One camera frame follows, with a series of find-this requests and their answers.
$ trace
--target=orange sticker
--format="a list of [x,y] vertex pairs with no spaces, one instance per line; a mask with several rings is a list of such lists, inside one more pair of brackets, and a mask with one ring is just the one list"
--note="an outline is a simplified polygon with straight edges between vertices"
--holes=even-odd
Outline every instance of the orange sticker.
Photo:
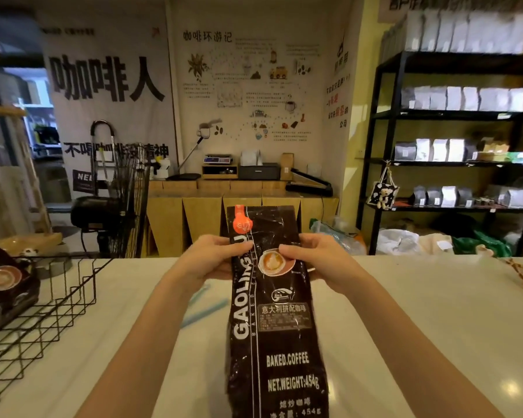
[[235,205],[234,207],[234,221],[232,228],[239,235],[245,235],[254,225],[253,221],[244,214],[244,205]]

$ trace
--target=green sack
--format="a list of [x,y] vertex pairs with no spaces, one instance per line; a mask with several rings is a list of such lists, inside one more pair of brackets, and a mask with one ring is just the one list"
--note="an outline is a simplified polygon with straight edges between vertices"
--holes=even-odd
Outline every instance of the green sack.
[[476,239],[470,237],[453,237],[453,252],[458,255],[474,255],[478,245],[484,245],[494,252],[496,258],[510,257],[510,246],[498,239],[488,236],[479,230],[473,230]]

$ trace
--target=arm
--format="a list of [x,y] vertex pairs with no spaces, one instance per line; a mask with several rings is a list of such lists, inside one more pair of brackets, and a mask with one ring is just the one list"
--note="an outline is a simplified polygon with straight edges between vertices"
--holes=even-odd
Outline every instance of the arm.
[[419,330],[391,295],[332,237],[301,235],[282,254],[310,262],[355,307],[417,418],[503,415]]
[[250,248],[215,236],[192,245],[155,287],[75,418],[151,417],[190,297],[206,278],[230,277],[224,260]]

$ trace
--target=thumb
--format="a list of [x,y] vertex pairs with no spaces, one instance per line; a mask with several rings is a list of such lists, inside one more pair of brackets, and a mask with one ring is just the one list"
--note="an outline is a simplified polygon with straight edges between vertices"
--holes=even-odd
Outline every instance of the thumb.
[[301,248],[300,246],[279,245],[279,252],[294,260],[312,262],[312,259],[314,258],[313,249]]
[[252,241],[242,242],[240,244],[230,244],[224,246],[218,246],[217,251],[220,253],[220,256],[223,260],[230,258],[232,256],[240,256],[244,253],[247,253],[254,243]]

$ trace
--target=white countertop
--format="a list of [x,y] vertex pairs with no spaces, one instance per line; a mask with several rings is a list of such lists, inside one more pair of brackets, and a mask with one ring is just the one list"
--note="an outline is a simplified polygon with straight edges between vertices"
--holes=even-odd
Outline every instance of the white countertop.
[[[523,284],[477,256],[358,257],[421,330],[508,417],[523,417]],[[97,303],[76,319],[0,403],[0,418],[71,418],[175,259],[114,260],[97,275]],[[229,299],[211,281],[192,307]],[[413,417],[349,302],[312,285],[331,417]],[[229,307],[181,330],[154,417],[230,416],[225,395]]]

